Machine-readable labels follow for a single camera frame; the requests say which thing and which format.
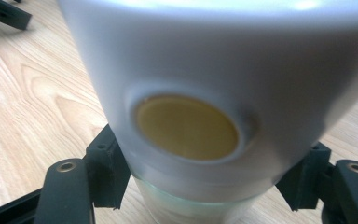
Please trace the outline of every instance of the wooden table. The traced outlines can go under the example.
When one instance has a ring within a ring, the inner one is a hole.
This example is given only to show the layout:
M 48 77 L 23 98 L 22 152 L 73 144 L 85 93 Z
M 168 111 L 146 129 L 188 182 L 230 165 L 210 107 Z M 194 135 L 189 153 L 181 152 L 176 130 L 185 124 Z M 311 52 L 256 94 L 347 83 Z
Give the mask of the wooden table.
M 16 6 L 33 18 L 25 32 L 0 23 L 0 205 L 41 188 L 54 162 L 82 158 L 107 123 L 56 2 Z M 358 104 L 322 142 L 332 161 L 358 160 Z M 96 209 L 96 218 L 154 223 L 132 179 L 122 209 Z M 321 223 L 320 209 L 292 213 L 271 189 L 241 223 Z

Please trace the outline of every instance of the wood grain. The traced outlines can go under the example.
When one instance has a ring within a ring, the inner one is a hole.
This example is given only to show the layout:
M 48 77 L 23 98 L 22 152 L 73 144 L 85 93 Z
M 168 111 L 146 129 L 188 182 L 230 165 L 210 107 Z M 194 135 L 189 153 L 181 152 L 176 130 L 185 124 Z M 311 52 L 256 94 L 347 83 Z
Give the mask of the wood grain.
M 107 123 L 56 3 L 16 6 L 34 16 L 25 32 L 0 23 L 0 205 L 41 188 L 54 162 L 81 158 Z M 358 104 L 322 141 L 333 161 L 358 160 Z M 121 210 L 96 216 L 98 223 L 154 223 L 133 180 Z M 321 223 L 320 209 L 292 213 L 272 189 L 240 223 Z

